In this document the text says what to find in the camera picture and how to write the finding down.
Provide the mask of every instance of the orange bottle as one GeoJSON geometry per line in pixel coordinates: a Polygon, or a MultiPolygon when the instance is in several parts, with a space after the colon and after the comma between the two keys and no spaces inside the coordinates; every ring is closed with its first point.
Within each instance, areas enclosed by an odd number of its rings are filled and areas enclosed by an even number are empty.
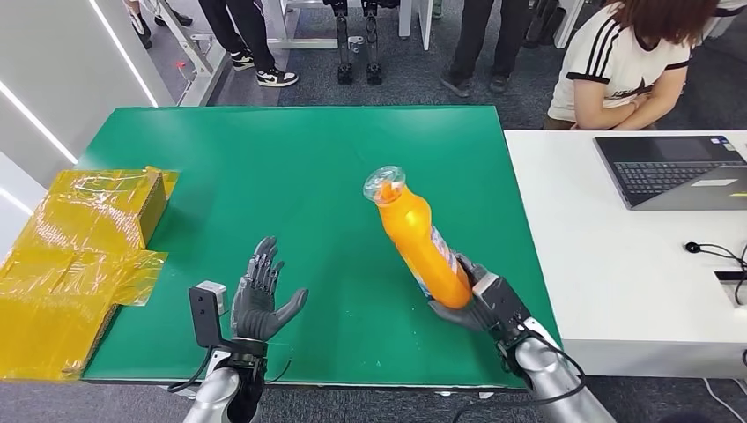
{"type": "Polygon", "coordinates": [[[431,223],[431,207],[404,183],[404,171],[386,166],[373,172],[363,194],[379,207],[381,223],[426,296],[462,308],[472,291],[464,269],[431,223]]]}

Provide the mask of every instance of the brown hair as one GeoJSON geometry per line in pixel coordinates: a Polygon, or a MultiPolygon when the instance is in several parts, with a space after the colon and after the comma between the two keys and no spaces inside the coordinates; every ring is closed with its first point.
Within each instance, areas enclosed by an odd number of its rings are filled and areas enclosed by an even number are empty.
{"type": "Polygon", "coordinates": [[[608,0],[618,4],[615,20],[632,26],[636,36],[673,44],[695,44],[714,15],[719,0],[608,0]]]}

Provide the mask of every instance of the black cable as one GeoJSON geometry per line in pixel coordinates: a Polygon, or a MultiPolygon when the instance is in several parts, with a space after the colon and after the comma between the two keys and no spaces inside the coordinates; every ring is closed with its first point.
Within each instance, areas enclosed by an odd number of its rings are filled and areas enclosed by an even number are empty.
{"type": "Polygon", "coordinates": [[[198,377],[203,373],[203,370],[205,370],[205,367],[210,362],[210,358],[212,355],[212,347],[208,348],[208,351],[205,353],[205,358],[203,359],[202,364],[200,364],[200,368],[197,369],[197,371],[190,377],[188,380],[184,382],[175,382],[166,388],[166,392],[173,394],[175,392],[179,392],[180,390],[185,390],[188,388],[192,383],[195,383],[198,377]]]}
{"type": "Polygon", "coordinates": [[[744,255],[747,254],[747,244],[744,244],[744,248],[742,249],[742,255],[739,257],[739,264],[742,265],[742,278],[739,279],[739,282],[736,284],[736,288],[734,288],[734,302],[739,304],[740,306],[743,305],[742,302],[739,300],[739,288],[742,287],[742,284],[747,279],[747,263],[744,261],[744,255]]]}
{"type": "Polygon", "coordinates": [[[742,268],[742,277],[739,279],[739,282],[737,282],[736,288],[734,289],[734,302],[739,306],[743,306],[744,304],[739,300],[739,290],[742,288],[742,285],[744,284],[745,280],[747,280],[747,262],[744,261],[744,257],[747,256],[747,244],[744,244],[744,248],[742,249],[742,254],[739,257],[737,257],[729,249],[725,249],[721,245],[699,244],[699,246],[701,248],[709,247],[711,249],[720,249],[721,251],[725,251],[727,253],[725,255],[722,253],[716,253],[714,251],[706,251],[704,249],[701,249],[700,253],[706,253],[706,254],[710,254],[711,256],[717,256],[717,257],[727,258],[730,260],[736,260],[736,263],[739,265],[739,267],[742,268]]]}
{"type": "Polygon", "coordinates": [[[278,377],[276,377],[275,379],[273,379],[273,380],[271,380],[269,382],[266,382],[266,383],[274,383],[274,382],[279,381],[280,378],[283,377],[283,375],[285,375],[285,372],[288,371],[288,368],[291,366],[291,361],[292,361],[291,359],[288,359],[288,362],[285,363],[285,368],[283,369],[282,372],[280,372],[280,375],[278,377]]]}
{"type": "Polygon", "coordinates": [[[463,406],[462,408],[460,408],[459,411],[456,412],[456,415],[451,420],[451,423],[457,423],[459,421],[459,418],[461,418],[461,416],[465,412],[468,412],[470,410],[475,410],[478,408],[493,408],[493,407],[500,407],[500,408],[538,407],[541,405],[555,403],[557,401],[560,401],[561,399],[572,397],[578,394],[579,392],[581,392],[584,388],[586,388],[586,373],[584,373],[583,368],[579,366],[579,363],[577,363],[576,360],[572,359],[570,355],[566,354],[566,352],[557,348],[555,345],[550,344],[545,338],[542,338],[542,335],[534,331],[530,331],[529,335],[531,335],[531,337],[538,340],[539,342],[543,343],[544,346],[549,348],[554,353],[560,354],[561,357],[563,357],[564,359],[568,360],[571,364],[573,364],[573,366],[576,367],[576,370],[579,371],[579,380],[580,380],[579,384],[572,390],[567,391],[565,394],[561,394],[561,395],[558,395],[557,397],[552,397],[552,398],[535,399],[535,400],[529,400],[529,401],[506,401],[506,402],[500,402],[500,403],[467,404],[463,406]]]}

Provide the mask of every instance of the green tabletop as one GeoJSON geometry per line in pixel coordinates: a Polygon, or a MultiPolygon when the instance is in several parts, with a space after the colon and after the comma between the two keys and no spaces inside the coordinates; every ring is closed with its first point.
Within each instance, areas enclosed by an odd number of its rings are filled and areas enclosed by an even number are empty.
{"type": "MultiPolygon", "coordinates": [[[[558,339],[506,142],[493,107],[125,108],[79,168],[181,171],[149,244],[169,253],[144,307],[122,307],[86,380],[189,377],[195,343],[187,290],[230,299],[255,244],[276,235],[284,303],[306,307],[271,340],[267,377],[314,384],[523,386],[485,334],[443,322],[362,195],[398,165],[449,247],[508,278],[558,339]]],[[[222,317],[229,336],[228,314],[222,317]]]]}

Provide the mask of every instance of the yellow plastic wrap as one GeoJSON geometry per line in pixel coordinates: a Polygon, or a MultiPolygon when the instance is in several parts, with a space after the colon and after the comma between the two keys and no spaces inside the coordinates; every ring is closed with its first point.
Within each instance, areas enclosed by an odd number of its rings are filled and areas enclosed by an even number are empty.
{"type": "Polygon", "coordinates": [[[63,171],[0,267],[0,379],[79,378],[117,305],[144,305],[145,250],[178,174],[63,171]]]}

